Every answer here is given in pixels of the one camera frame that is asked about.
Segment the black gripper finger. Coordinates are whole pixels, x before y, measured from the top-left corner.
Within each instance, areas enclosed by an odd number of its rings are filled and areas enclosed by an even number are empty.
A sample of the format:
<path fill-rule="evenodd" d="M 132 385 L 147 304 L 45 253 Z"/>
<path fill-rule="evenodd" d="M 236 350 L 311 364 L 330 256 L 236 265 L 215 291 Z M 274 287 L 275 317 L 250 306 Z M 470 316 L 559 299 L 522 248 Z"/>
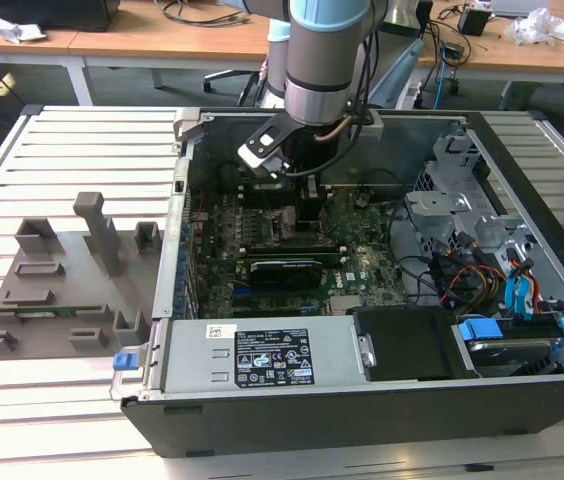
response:
<path fill-rule="evenodd" d="M 316 234 L 320 229 L 320 213 L 324 200 L 320 197 L 301 198 L 297 204 L 297 231 Z"/>

